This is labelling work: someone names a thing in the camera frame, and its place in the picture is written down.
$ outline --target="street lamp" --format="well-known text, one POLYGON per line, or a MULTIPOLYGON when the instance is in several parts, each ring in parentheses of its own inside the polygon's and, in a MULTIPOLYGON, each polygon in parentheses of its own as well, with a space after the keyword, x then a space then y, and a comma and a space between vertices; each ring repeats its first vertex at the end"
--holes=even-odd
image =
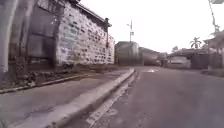
POLYGON ((131 21, 131 24, 127 24, 127 26, 130 27, 130 42, 131 42, 131 36, 134 35, 134 32, 132 31, 132 21, 131 21))

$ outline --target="roof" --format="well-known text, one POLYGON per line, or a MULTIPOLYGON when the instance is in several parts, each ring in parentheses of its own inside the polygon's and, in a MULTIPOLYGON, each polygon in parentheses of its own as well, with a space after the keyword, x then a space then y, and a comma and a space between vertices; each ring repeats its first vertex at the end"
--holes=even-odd
POLYGON ((80 0, 69 0, 69 2, 73 5, 76 5, 76 7, 78 7, 79 9, 85 11, 86 13, 90 14, 91 16, 95 17, 96 19, 98 19, 99 21, 105 23, 105 19, 102 18, 101 16, 99 16, 98 14, 96 14, 95 12, 93 12, 92 10, 90 10, 89 8, 87 8, 86 6, 84 6, 83 4, 79 3, 80 0))
POLYGON ((148 49, 148 48, 144 48, 144 47, 139 47, 140 51, 142 52, 148 52, 148 53, 159 53, 157 51, 153 51, 151 49, 148 49))
POLYGON ((171 53, 170 55, 168 55, 169 57, 172 56, 188 56, 191 54, 208 54, 208 50, 205 49, 182 49, 179 50, 177 52, 171 53))

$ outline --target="building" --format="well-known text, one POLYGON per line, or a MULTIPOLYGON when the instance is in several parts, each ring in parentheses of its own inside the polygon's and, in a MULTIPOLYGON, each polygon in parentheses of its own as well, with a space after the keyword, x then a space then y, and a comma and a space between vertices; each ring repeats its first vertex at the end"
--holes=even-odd
POLYGON ((120 65, 140 64, 138 43, 133 41, 119 41, 115 45, 115 60, 120 65))
POLYGON ((159 52, 139 47, 140 57, 143 65, 158 65, 159 52))
POLYGON ((216 33, 212 39, 204 40, 208 45, 210 53, 210 63, 213 64, 213 68, 224 67, 224 31, 216 33))
POLYGON ((138 43, 119 41, 115 45, 115 60, 121 65, 157 65, 159 52, 139 47, 138 43))
POLYGON ((208 51, 205 49, 182 49, 167 56, 167 67, 184 69, 207 69, 208 51))
POLYGON ((19 0, 9 43, 10 64, 19 62, 28 69, 41 64, 113 64, 115 41, 108 34, 108 18, 77 3, 19 0))

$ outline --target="tree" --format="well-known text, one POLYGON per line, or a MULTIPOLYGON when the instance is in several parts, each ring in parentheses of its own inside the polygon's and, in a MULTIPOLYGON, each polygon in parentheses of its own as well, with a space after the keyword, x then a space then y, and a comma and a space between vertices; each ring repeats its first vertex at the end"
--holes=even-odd
POLYGON ((200 47, 200 45, 201 45, 201 41, 199 41, 198 39, 199 39, 200 37, 195 37, 194 39, 193 39, 193 41, 191 41, 190 42, 190 44, 191 44, 191 48, 195 48, 195 49, 198 49, 199 47, 200 47))
POLYGON ((179 50, 179 49, 178 49, 177 46, 175 46, 175 47, 172 48, 172 52, 176 52, 176 51, 178 51, 178 50, 179 50))

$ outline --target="road marking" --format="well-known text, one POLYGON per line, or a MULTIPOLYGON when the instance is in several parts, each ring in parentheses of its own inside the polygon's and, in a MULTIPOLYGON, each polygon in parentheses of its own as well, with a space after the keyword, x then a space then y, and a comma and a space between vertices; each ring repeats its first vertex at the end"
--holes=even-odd
POLYGON ((110 99, 106 100, 98 109, 96 109, 87 119, 86 122, 90 124, 90 128, 98 121, 109 109, 110 107, 121 97, 125 90, 128 88, 130 83, 134 80, 132 76, 124 85, 122 85, 110 99))
POLYGON ((157 72, 158 70, 156 70, 156 69, 150 69, 150 70, 148 70, 148 72, 157 72))

